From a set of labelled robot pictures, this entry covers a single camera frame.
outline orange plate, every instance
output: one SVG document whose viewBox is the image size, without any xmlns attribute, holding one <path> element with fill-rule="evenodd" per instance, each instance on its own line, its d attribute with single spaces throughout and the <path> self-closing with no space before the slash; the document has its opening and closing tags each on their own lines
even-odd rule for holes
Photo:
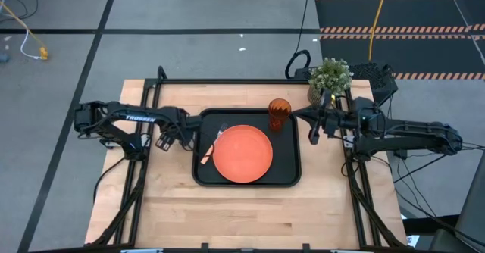
<svg viewBox="0 0 485 253">
<path fill-rule="evenodd" d="M 249 183 L 268 171 L 273 160 L 273 147 L 259 129 L 237 125 L 219 136 L 213 159 L 222 176 L 236 183 Z"/>
</svg>

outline small plant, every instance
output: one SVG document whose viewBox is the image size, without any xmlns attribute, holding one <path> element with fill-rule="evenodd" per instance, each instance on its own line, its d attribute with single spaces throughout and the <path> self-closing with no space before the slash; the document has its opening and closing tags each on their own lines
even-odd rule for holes
<svg viewBox="0 0 485 253">
<path fill-rule="evenodd" d="M 335 58 L 325 58 L 320 67 L 311 70 L 310 86 L 320 93 L 322 89 L 328 89 L 334 95 L 342 95 L 350 88 L 352 78 L 349 65 L 344 60 L 336 61 Z"/>
</svg>

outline black metal frame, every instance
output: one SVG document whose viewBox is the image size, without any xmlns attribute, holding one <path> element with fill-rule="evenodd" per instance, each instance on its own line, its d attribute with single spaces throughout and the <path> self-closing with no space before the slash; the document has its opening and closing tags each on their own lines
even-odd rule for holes
<svg viewBox="0 0 485 253">
<path fill-rule="evenodd" d="M 259 79 L 259 80 L 244 80 L 244 79 L 168 79 L 166 74 L 164 73 L 163 69 L 161 67 L 158 68 L 158 78 L 157 79 L 146 79 L 145 84 L 143 86 L 143 92 L 142 92 L 142 101 L 140 103 L 141 106 L 147 106 L 148 99 L 149 99 L 149 93 L 151 92 L 151 89 L 154 89 L 154 96 L 153 96 L 153 101 L 152 101 L 152 107 L 157 107 L 158 106 L 158 101 L 161 95 L 161 86 L 162 84 L 308 84 L 307 80 L 286 80 L 286 79 Z M 346 92 L 346 96 L 349 97 L 347 100 L 347 106 L 350 108 L 352 106 L 351 104 L 351 94 L 350 91 Z M 342 104 L 340 101 L 336 103 L 336 106 L 339 109 L 342 109 Z M 150 123 L 148 125 L 148 130 L 147 133 L 149 134 L 150 138 L 152 137 L 152 132 L 154 129 L 154 124 Z M 136 125 L 136 133 L 141 134 L 143 130 L 143 124 L 138 123 Z M 342 136 L 346 135 L 345 130 L 341 130 Z M 146 158 L 140 160 L 141 168 L 139 170 L 139 179 L 138 182 L 140 182 L 140 187 L 137 187 L 132 191 L 131 187 L 133 185 L 133 178 L 134 178 L 134 173 L 135 173 L 135 167 L 136 163 L 138 161 L 130 161 L 130 164 L 128 166 L 128 171 L 127 171 L 127 178 L 125 181 L 124 185 L 124 191 L 123 191 L 123 198 L 121 200 L 121 209 L 118 212 L 117 216 L 114 218 L 114 225 L 115 229 L 114 231 L 111 232 L 110 236 L 102 236 L 96 240 L 96 242 L 92 244 L 88 244 L 85 247 L 82 248 L 66 248 L 66 249 L 58 249 L 54 250 L 53 252 L 98 252 L 98 251 L 105 251 L 105 252 L 119 252 L 121 249 L 134 249 L 135 248 L 135 241 L 136 241 L 136 234 L 138 230 L 138 224 L 139 224 L 139 216 L 141 212 L 141 204 L 142 204 L 142 197 L 143 197 L 143 191 L 144 191 L 144 186 L 145 186 L 145 178 L 146 178 L 146 172 L 148 168 L 148 162 L 149 162 L 149 146 L 147 147 L 147 155 Z M 353 171 L 352 169 L 352 163 L 349 163 L 352 160 L 351 153 L 349 151 L 346 151 L 344 149 L 344 157 L 346 160 L 346 166 L 347 166 L 347 172 L 351 173 Z M 359 170 L 361 172 L 361 184 L 362 184 L 362 189 L 363 192 L 365 193 L 365 198 L 366 200 L 370 203 L 371 207 L 373 207 L 373 202 L 372 202 L 372 196 L 371 196 L 371 187 L 369 185 L 369 180 L 368 180 L 368 174 L 367 170 L 365 167 L 365 162 L 359 162 Z M 352 178 L 355 178 L 353 175 L 349 174 L 349 185 L 352 182 Z M 131 208 L 131 205 L 134 205 L 133 209 L 133 219 L 132 223 L 130 226 L 130 234 L 129 234 L 129 239 L 128 243 L 121 243 L 122 240 L 122 235 L 124 232 L 124 217 L 126 216 L 126 213 L 128 210 Z M 368 245 L 366 243 L 365 239 L 365 228 L 362 220 L 362 215 L 361 215 L 361 206 L 359 204 L 358 199 L 352 195 L 352 207 L 354 211 L 354 217 L 355 217 L 355 227 L 357 229 L 357 234 L 358 234 L 358 244 L 360 250 L 372 250 L 375 252 L 378 251 L 394 251 L 394 252 L 409 252 L 409 251 L 414 251 L 413 248 L 390 248 L 390 247 L 382 247 L 380 243 L 380 234 L 379 231 L 377 230 L 374 222 L 369 220 L 369 223 L 371 225 L 371 235 L 373 239 L 373 244 L 374 245 Z M 113 236 L 114 234 L 114 244 L 113 245 L 107 245 L 109 239 Z M 251 252 L 261 252 L 261 253 L 270 253 L 270 252 L 282 252 L 282 253 L 309 253 L 309 252 L 330 252 L 330 250 L 314 250 L 310 249 L 310 246 L 308 244 L 303 244 L 302 249 L 294 249 L 294 250 L 286 250 L 286 249 L 278 249 L 278 250 L 261 250 L 261 249 L 208 249 L 208 244 L 203 243 L 201 245 L 201 248 L 163 248 L 164 252 L 201 252 L 201 253 L 209 253 L 209 252 L 217 252 L 217 253 L 229 253 L 229 252 L 235 252 L 235 251 L 251 251 Z"/>
</svg>

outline black tray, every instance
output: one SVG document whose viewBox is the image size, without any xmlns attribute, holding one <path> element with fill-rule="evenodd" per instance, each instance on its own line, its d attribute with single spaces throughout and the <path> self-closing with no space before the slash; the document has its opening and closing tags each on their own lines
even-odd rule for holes
<svg viewBox="0 0 485 253">
<path fill-rule="evenodd" d="M 201 132 L 197 133 L 192 160 L 192 176 L 201 186 L 238 186 L 238 187 L 291 187 L 300 180 L 302 165 L 298 141 L 298 127 L 294 116 L 278 132 L 271 132 L 267 109 L 210 108 L 204 110 Z M 273 162 L 267 173 L 260 179 L 245 184 L 225 179 L 216 169 L 212 157 L 205 165 L 200 163 L 203 156 L 217 137 L 222 123 L 228 127 L 240 124 L 260 129 L 269 138 L 273 147 Z"/>
</svg>

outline fork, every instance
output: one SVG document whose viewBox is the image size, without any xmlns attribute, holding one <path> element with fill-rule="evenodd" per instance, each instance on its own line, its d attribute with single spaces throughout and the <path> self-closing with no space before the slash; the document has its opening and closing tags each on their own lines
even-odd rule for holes
<svg viewBox="0 0 485 253">
<path fill-rule="evenodd" d="M 212 155 L 212 152 L 214 151 L 214 144 L 216 143 L 219 136 L 221 136 L 226 129 L 227 129 L 227 123 L 222 123 L 221 128 L 219 129 L 219 132 L 217 132 L 217 138 L 214 140 L 214 143 L 211 144 L 211 147 L 209 148 L 209 150 L 207 150 L 204 157 L 202 157 L 202 160 L 200 161 L 200 163 L 202 164 L 207 163 L 207 160 L 209 160 L 209 158 Z"/>
</svg>

